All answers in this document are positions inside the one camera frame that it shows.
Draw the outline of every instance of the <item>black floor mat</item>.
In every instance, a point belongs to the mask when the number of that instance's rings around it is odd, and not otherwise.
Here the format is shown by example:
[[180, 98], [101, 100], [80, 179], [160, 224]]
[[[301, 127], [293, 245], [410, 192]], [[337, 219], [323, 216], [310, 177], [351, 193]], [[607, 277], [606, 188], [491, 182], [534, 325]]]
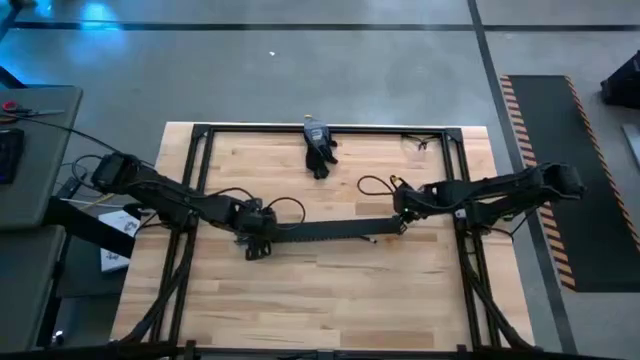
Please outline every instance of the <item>black floor mat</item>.
[[540, 208], [560, 282], [579, 292], [640, 291], [640, 242], [568, 77], [502, 76], [523, 162], [565, 162], [582, 201]]

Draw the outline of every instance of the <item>white paper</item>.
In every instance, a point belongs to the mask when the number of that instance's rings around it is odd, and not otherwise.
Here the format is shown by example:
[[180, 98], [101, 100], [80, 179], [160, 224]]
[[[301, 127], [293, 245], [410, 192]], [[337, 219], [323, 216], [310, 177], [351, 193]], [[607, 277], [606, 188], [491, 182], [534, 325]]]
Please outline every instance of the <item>white paper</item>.
[[[136, 230], [138, 230], [140, 226], [140, 220], [127, 214], [124, 210], [99, 215], [98, 220], [131, 237], [135, 235]], [[100, 249], [100, 267], [102, 272], [110, 272], [127, 266], [129, 266], [129, 259], [126, 257], [114, 254], [105, 249]]]

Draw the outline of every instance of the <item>concrete floor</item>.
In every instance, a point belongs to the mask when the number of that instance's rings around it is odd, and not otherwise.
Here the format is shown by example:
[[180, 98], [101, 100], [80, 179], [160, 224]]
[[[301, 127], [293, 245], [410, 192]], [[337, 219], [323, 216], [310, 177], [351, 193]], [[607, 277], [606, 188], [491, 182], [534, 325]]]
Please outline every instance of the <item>concrete floor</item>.
[[[599, 81], [640, 48], [638, 29], [557, 27], [640, 24], [640, 3], [477, 0], [477, 6], [485, 25], [534, 26], [486, 33], [498, 74], [573, 77], [640, 224], [640, 202], [634, 196], [640, 172], [620, 130], [622, 123], [637, 123], [640, 113], [604, 107], [597, 98]], [[512, 167], [471, 19], [466, 0], [41, 0], [23, 9], [17, 20], [81, 25], [76, 30], [10, 29], [0, 42], [0, 64], [26, 83], [82, 87], [76, 128], [150, 161], [167, 121], [300, 122], [312, 113], [330, 123], [487, 126], [496, 167], [507, 173]], [[123, 31], [117, 22], [468, 27]], [[72, 137], [66, 158], [103, 152]], [[526, 229], [518, 234], [516, 253], [536, 343], [560, 351]], [[640, 342], [634, 341], [640, 333], [640, 295], [563, 292], [563, 298], [580, 353], [640, 358]], [[109, 326], [105, 321], [104, 328]]]

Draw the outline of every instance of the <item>wooden table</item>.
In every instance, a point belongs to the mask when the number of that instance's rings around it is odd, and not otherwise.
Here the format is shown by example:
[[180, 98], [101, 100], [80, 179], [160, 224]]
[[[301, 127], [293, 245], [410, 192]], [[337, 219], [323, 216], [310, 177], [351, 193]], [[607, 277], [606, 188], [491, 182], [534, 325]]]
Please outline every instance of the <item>wooden table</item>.
[[[165, 128], [156, 168], [176, 181], [192, 127], [168, 123]], [[486, 128], [462, 132], [471, 178], [495, 176]], [[363, 175], [395, 174], [414, 187], [445, 179], [437, 141], [424, 151], [397, 135], [334, 138], [340, 163], [327, 179], [316, 181], [304, 167], [301, 134], [216, 133], [205, 192], [240, 186], [266, 202], [292, 196], [306, 206], [307, 221], [320, 221], [393, 214], [390, 197], [358, 192]], [[194, 165], [196, 174], [199, 166]], [[364, 187], [382, 190], [375, 183]], [[294, 204], [278, 203], [275, 210], [280, 221], [300, 220]], [[126, 335], [156, 298], [168, 238], [169, 232], [157, 227], [138, 236], [112, 338]], [[201, 347], [368, 350], [454, 350], [469, 344], [451, 215], [413, 223], [402, 236], [377, 238], [376, 245], [362, 240], [275, 244], [272, 256], [247, 262], [233, 234], [201, 222], [180, 341], [195, 339]], [[496, 303], [532, 342], [511, 240], [491, 234], [483, 241]], [[483, 314], [479, 311], [485, 330]]]

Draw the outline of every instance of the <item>hazard stripe tape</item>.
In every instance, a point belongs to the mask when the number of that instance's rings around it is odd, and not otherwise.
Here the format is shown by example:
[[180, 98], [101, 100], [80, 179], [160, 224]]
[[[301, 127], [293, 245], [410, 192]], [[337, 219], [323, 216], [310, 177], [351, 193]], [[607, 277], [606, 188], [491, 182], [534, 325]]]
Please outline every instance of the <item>hazard stripe tape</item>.
[[624, 205], [622, 196], [618, 191], [618, 186], [616, 185], [616, 182], [613, 179], [613, 175], [611, 175], [611, 171], [609, 171], [609, 166], [607, 166], [607, 162], [605, 161], [604, 155], [602, 155], [602, 151], [600, 149], [600, 146], [598, 145], [598, 140], [596, 139], [593, 133], [593, 129], [591, 128], [591, 122], [589, 121], [589, 117], [587, 116], [587, 113], [582, 107], [582, 102], [576, 95], [576, 90], [575, 90], [575, 86], [573, 85], [573, 81], [568, 76], [565, 76], [565, 79], [567, 80], [567, 84], [569, 85], [569, 88], [571, 89], [571, 92], [574, 95], [573, 100], [575, 101], [576, 107], [578, 108], [578, 112], [580, 113], [580, 116], [582, 117], [584, 125], [587, 129], [587, 133], [589, 134], [589, 138], [591, 139], [591, 144], [593, 145], [593, 148], [595, 149], [596, 154], [598, 155], [598, 159], [600, 160], [600, 165], [602, 166], [602, 169], [604, 170], [604, 173], [607, 176], [607, 179], [609, 180], [609, 186], [613, 190], [613, 195], [615, 196], [616, 201], [618, 203], [618, 207], [622, 212], [622, 217], [624, 218], [627, 224], [627, 228], [631, 233], [631, 237], [633, 237], [633, 240], [636, 243], [636, 249], [638, 249], [638, 251], [640, 252], [640, 237], [638, 237], [638, 232], [636, 231], [636, 228], [633, 225], [633, 221], [631, 220], [631, 216], [629, 216], [629, 212], [627, 211], [627, 208]]
[[[524, 119], [522, 118], [522, 112], [520, 111], [520, 105], [518, 104], [517, 94], [513, 89], [513, 83], [509, 76], [502, 75], [500, 77], [500, 84], [502, 85], [502, 94], [504, 96], [505, 103], [507, 104], [507, 112], [511, 119], [511, 125], [516, 136], [516, 142], [520, 148], [522, 162], [528, 167], [536, 166], [538, 163], [535, 151], [531, 145], [527, 127]], [[575, 291], [576, 283], [573, 278], [571, 266], [569, 265], [569, 258], [565, 251], [566, 246], [562, 241], [560, 231], [558, 230], [558, 225], [553, 216], [553, 210], [551, 210], [551, 204], [545, 203], [539, 207], [538, 210], [540, 218], [542, 219], [542, 229], [545, 234], [545, 238], [547, 239], [547, 243], [549, 244], [549, 248], [551, 249], [551, 255], [553, 256], [556, 264], [558, 279], [566, 289]]]

